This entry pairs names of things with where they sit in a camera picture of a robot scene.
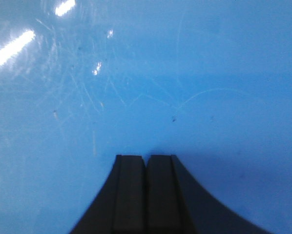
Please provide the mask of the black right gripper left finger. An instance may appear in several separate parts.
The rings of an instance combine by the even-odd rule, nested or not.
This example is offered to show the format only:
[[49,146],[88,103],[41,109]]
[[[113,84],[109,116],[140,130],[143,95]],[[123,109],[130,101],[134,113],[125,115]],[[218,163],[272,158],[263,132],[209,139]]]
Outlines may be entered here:
[[141,156],[117,155],[98,195],[72,234],[144,234],[145,164]]

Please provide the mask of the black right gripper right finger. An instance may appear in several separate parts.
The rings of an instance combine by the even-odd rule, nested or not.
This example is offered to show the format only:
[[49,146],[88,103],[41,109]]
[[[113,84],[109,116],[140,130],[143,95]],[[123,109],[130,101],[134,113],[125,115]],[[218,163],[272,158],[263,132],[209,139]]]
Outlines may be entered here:
[[212,196],[175,155],[152,155],[146,175],[149,234],[267,233]]

